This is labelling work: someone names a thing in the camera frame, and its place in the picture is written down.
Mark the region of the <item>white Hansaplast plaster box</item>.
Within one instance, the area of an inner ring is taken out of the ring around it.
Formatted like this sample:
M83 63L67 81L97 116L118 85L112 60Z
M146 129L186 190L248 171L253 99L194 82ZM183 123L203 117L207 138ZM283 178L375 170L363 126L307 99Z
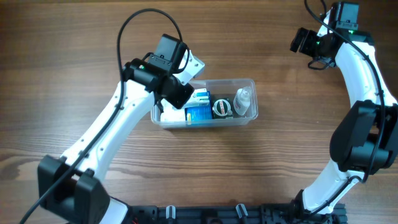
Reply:
M160 115L161 122L179 122L185 121L185 110L175 110L172 106L164 106L164 110Z

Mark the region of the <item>white Panadol box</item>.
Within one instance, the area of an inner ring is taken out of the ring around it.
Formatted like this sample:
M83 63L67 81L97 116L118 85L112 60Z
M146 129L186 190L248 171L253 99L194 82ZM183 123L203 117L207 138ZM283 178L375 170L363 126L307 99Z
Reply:
M207 106L210 104L210 92L206 88L195 89L184 107Z

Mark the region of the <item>blue box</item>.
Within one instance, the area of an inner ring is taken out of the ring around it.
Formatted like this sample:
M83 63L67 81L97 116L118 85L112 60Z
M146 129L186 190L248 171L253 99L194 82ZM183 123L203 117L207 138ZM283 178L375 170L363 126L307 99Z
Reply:
M185 119L188 122L213 119L211 100L210 104L207 106L196 106L196 107L185 108Z

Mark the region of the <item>green round-logo box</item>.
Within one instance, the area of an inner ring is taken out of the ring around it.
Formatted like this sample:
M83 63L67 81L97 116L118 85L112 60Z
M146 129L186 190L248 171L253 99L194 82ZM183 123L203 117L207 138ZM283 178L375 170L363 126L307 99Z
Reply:
M214 119L232 119L233 111L229 98L220 98L212 106Z

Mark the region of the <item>clear spray bottle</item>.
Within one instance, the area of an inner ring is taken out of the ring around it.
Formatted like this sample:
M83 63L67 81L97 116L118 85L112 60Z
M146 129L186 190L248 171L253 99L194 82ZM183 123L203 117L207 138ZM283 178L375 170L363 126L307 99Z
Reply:
M251 97L252 97L252 88L249 86L245 86L240 88L236 92L236 96L233 100L233 106L235 112L240 115L244 116L246 111L248 110L251 104Z

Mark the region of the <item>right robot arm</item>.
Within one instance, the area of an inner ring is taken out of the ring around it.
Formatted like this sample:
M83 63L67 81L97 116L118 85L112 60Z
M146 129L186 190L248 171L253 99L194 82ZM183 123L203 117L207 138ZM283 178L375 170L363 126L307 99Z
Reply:
M356 184L390 167L397 157L397 100L377 67L370 36L356 30L319 33L300 28L290 49L338 67L351 108L330 140L330 160L317 179L292 200L291 221L330 218L338 201Z

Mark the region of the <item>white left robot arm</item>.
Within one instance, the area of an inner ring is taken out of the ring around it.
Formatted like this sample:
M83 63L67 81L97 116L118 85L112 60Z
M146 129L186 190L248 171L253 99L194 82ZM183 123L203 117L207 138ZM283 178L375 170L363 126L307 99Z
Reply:
M138 58L125 64L114 98L86 133L59 158L45 156L39 163L40 206L70 223L126 223L130 206L111 197L102 182L117 151L136 124L160 100L179 106L192 94L190 80L205 64L191 55L180 73L169 73Z

